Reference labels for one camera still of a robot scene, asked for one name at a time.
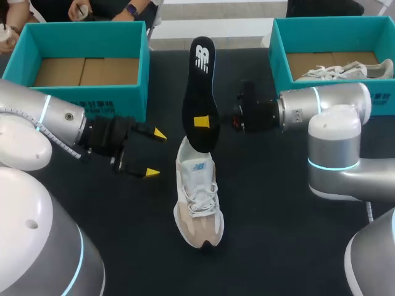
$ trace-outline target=shoelace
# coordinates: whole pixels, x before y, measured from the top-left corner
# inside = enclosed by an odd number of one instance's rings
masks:
[[[338,78],[345,79],[346,76],[342,74],[344,69],[340,66],[328,67],[325,68],[324,66],[317,66],[319,69],[310,70],[303,76],[309,77],[317,77],[321,78],[321,80],[337,80]]]
[[[218,185],[216,182],[212,183],[214,190],[210,191],[207,190],[206,188],[196,188],[191,196],[188,195],[186,192],[185,186],[183,186],[183,192],[186,196],[186,199],[188,199],[188,208],[189,208],[189,214],[193,217],[204,217],[204,216],[209,216],[215,213],[215,201],[214,197],[217,194],[218,191]],[[208,197],[204,200],[196,200],[196,194],[198,192],[205,192],[208,194]]]

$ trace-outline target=wristwatch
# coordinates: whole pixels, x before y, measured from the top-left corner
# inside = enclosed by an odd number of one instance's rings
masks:
[[[133,4],[128,4],[125,7],[126,11],[129,12],[129,14],[134,17],[135,19],[137,19],[138,17],[138,11],[137,8],[133,5]]]

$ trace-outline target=teal box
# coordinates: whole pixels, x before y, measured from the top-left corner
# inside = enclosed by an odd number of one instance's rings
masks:
[[[32,87],[44,58],[139,58],[137,84]],[[3,79],[82,105],[89,117],[133,116],[145,121],[149,47],[144,22],[27,24]]]
[[[379,63],[385,59],[395,62],[395,24],[390,17],[275,19],[269,60],[276,91],[362,82],[372,96],[372,115],[395,115],[394,79],[294,82],[286,58],[289,53],[366,51],[373,51]]]

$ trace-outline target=hand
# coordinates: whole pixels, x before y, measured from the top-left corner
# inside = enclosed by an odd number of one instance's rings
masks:
[[[73,0],[72,5],[70,6],[70,9],[69,9],[69,18],[73,22],[77,22],[78,21],[79,9],[78,9],[77,5],[79,5],[80,7],[82,5],[86,5],[86,6],[88,6],[89,13],[91,14],[93,12],[92,11],[92,6],[89,3],[89,0]]]
[[[0,43],[0,54],[10,54],[14,51],[15,45],[19,40],[19,35],[12,30],[11,37],[7,41]]]
[[[134,21],[134,16],[130,15],[125,9],[120,13],[117,14],[113,19],[114,22],[127,22],[127,21]]]

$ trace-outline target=cardboard bottom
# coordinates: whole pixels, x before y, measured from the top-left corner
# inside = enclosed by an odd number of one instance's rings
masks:
[[[139,59],[43,59],[34,86],[137,84]]]
[[[333,67],[345,66],[355,61],[365,65],[378,64],[374,52],[313,52],[302,54],[286,54],[289,68],[294,81],[317,66]]]

